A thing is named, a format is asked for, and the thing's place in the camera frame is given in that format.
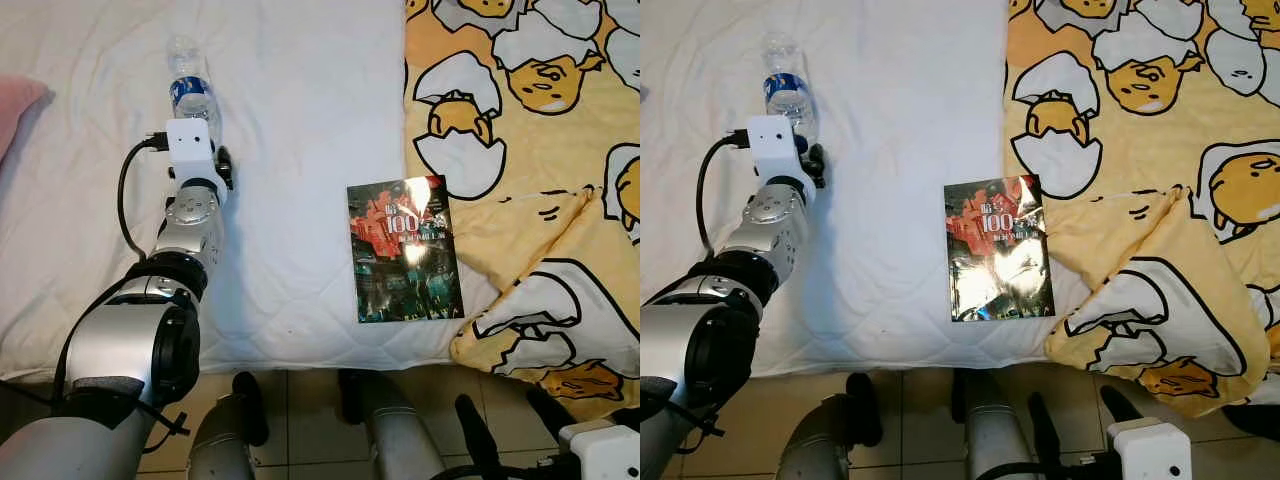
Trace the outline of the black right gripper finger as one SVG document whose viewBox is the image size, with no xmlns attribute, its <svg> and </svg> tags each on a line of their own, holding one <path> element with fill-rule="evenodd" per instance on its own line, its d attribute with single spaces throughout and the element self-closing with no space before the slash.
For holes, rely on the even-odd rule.
<svg viewBox="0 0 1280 480">
<path fill-rule="evenodd" d="M 484 417 L 479 413 L 470 396 L 457 396 L 454 411 L 463 433 L 466 451 L 471 458 L 471 465 L 481 470 L 480 479 L 504 480 L 500 474 L 500 458 L 497 442 L 493 438 Z"/>
<path fill-rule="evenodd" d="M 1143 419 L 1144 415 L 1117 388 L 1102 385 L 1100 399 L 1111 416 L 1112 422 L 1128 422 Z"/>
<path fill-rule="evenodd" d="M 1061 463 L 1061 447 L 1056 426 L 1039 392 L 1030 394 L 1030 422 L 1033 447 L 1042 467 L 1043 479 L 1068 480 L 1068 470 Z"/>
<path fill-rule="evenodd" d="M 526 401 L 556 440 L 559 440 L 563 428 L 576 424 L 573 415 L 557 398 L 540 388 L 526 390 Z"/>
</svg>

